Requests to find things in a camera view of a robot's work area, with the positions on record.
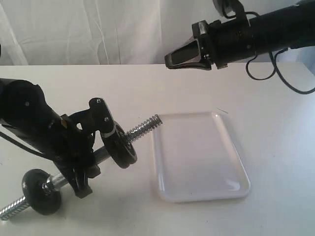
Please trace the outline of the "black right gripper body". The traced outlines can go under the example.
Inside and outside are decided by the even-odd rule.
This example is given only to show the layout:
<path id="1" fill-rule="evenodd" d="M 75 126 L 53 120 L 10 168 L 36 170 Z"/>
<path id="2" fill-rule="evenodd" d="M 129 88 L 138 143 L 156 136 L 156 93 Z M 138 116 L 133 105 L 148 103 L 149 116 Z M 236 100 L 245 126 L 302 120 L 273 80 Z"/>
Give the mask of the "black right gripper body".
<path id="1" fill-rule="evenodd" d="M 248 21 L 200 21 L 192 24 L 193 38 L 198 41 L 201 59 L 218 69 L 231 62 L 253 56 L 253 36 Z"/>

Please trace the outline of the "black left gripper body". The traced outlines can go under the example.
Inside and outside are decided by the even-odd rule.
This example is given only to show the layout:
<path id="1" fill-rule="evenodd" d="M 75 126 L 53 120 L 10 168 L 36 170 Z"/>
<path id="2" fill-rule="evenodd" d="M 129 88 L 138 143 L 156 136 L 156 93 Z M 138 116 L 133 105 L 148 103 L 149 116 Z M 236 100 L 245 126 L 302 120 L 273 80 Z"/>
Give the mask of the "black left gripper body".
<path id="1" fill-rule="evenodd" d="M 95 164 L 95 131 L 78 128 L 77 118 L 52 114 L 49 117 L 49 151 L 60 171 L 85 169 Z"/>

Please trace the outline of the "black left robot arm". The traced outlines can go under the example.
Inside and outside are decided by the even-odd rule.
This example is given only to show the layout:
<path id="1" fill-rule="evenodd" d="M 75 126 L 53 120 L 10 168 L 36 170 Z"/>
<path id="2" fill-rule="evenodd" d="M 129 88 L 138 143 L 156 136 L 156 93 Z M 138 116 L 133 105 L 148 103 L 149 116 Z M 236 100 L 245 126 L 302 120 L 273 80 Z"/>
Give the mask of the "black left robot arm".
<path id="1" fill-rule="evenodd" d="M 79 198 L 92 193 L 88 179 L 100 174 L 93 155 L 93 134 L 80 130 L 67 115 L 58 115 L 39 85 L 0 80 L 0 123 L 52 161 Z"/>

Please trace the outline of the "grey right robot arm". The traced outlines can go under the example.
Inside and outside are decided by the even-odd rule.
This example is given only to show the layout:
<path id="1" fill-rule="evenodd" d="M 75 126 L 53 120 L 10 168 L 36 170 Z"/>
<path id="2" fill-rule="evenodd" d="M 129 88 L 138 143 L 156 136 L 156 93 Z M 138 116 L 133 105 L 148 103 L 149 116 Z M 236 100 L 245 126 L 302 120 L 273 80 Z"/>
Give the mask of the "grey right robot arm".
<path id="1" fill-rule="evenodd" d="M 243 59 L 315 44 L 315 2 L 301 0 L 295 5 L 270 13 L 247 17 L 238 0 L 219 3 L 221 10 L 234 11 L 234 18 L 192 24 L 191 38 L 180 48 L 165 55 L 168 69 L 218 69 Z"/>

